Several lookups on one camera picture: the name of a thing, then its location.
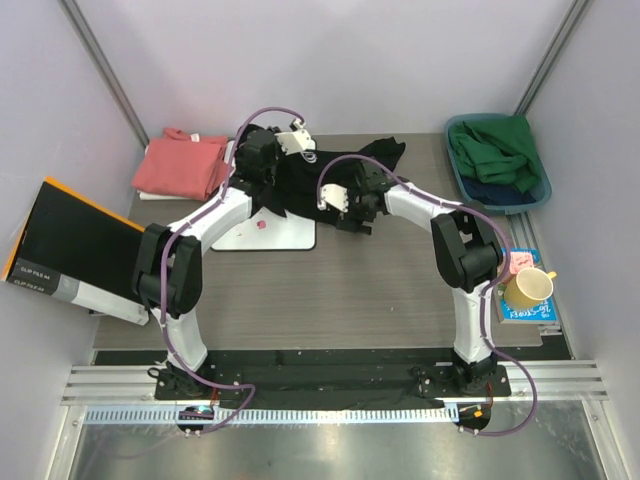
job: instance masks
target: green towel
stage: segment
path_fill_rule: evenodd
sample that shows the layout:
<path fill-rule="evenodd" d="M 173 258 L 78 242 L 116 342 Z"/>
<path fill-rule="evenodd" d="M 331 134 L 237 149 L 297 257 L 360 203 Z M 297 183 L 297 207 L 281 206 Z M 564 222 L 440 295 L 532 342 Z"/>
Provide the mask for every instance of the green towel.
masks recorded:
<path fill-rule="evenodd" d="M 460 175 L 513 185 L 525 193 L 540 181 L 540 158 L 522 115 L 458 123 L 449 130 Z"/>

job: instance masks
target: black garment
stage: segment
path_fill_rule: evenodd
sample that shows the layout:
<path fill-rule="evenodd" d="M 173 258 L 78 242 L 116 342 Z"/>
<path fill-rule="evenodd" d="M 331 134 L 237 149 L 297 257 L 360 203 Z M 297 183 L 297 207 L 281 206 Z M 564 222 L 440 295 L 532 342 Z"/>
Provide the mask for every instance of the black garment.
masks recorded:
<path fill-rule="evenodd" d="M 335 209 L 318 210 L 316 187 L 320 173 L 327 164 L 347 153 L 358 153 L 373 157 L 389 170 L 393 171 L 404 153 L 405 143 L 396 142 L 395 138 L 376 140 L 358 152 L 325 152 L 307 150 L 304 154 L 288 155 L 280 158 L 275 169 L 275 183 L 269 191 L 261 195 L 262 204 L 273 213 L 285 216 L 284 210 L 295 215 L 310 218 L 322 223 L 335 225 L 340 212 Z M 315 154 L 314 163 L 305 159 Z M 354 188 L 356 184 L 356 166 L 360 160 L 345 160 L 337 163 L 324 177 L 323 183 L 336 183 L 346 188 Z"/>

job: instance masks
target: gray table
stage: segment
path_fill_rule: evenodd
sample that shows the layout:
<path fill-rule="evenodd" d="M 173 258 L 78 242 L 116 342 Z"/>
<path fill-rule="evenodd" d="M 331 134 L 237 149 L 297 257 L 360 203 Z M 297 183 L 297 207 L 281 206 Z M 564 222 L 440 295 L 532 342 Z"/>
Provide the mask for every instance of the gray table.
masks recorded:
<path fill-rule="evenodd" d="M 355 150 L 379 135 L 318 137 L 318 148 Z M 458 198 L 442 135 L 396 135 L 407 143 L 397 173 L 444 198 Z M 169 223 L 198 206 L 140 201 L 130 218 Z M 505 227 L 506 219 L 501 224 Z M 449 347 L 453 299 L 435 265 L 430 235 L 406 220 L 379 217 L 373 235 L 318 225 L 309 252 L 214 252 L 204 257 L 200 331 L 212 349 Z M 500 346 L 538 346 L 536 326 L 498 325 Z M 103 318 L 96 349 L 163 349 L 156 322 Z"/>

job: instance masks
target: pink object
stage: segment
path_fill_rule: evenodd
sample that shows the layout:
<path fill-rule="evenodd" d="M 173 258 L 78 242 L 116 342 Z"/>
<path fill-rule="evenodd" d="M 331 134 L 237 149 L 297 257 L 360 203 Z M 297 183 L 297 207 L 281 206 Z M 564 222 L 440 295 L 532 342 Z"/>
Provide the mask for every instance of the pink object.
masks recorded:
<path fill-rule="evenodd" d="M 511 275 L 516 275 L 523 268 L 533 268 L 534 266 L 531 252 L 511 252 L 511 263 L 509 264 Z"/>
<path fill-rule="evenodd" d="M 227 137 L 199 137 L 165 128 L 163 138 L 154 138 L 133 177 L 137 190 L 205 201 L 227 173 L 224 152 Z"/>

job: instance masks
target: blue basket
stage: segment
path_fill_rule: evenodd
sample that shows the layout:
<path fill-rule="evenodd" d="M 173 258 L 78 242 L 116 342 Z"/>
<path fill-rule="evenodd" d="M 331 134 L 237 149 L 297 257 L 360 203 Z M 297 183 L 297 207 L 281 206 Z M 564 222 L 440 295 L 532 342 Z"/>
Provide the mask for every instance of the blue basket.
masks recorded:
<path fill-rule="evenodd" d="M 462 184 L 462 178 L 460 178 L 460 172 L 458 171 L 458 165 L 456 164 L 455 152 L 453 151 L 453 147 L 451 146 L 451 141 L 449 139 L 449 130 L 451 130 L 451 127 L 454 125 L 467 120 L 489 120 L 492 118 L 502 117 L 508 117 L 508 115 L 504 115 L 502 113 L 470 113 L 468 115 L 458 115 L 449 120 L 444 127 L 449 160 L 453 167 L 453 173 L 456 175 L 456 181 L 458 182 L 460 193 L 462 193 L 462 197 L 466 201 L 474 201 L 474 199 L 469 196 Z M 527 203 L 524 205 L 484 205 L 484 208 L 492 215 L 513 215 L 516 213 L 526 212 L 527 210 L 540 207 L 547 203 L 551 196 L 551 184 L 549 183 L 549 177 L 547 177 L 547 172 L 545 172 L 544 166 L 540 166 L 540 181 L 535 187 L 529 190 L 529 193 L 536 200 L 534 203 Z"/>

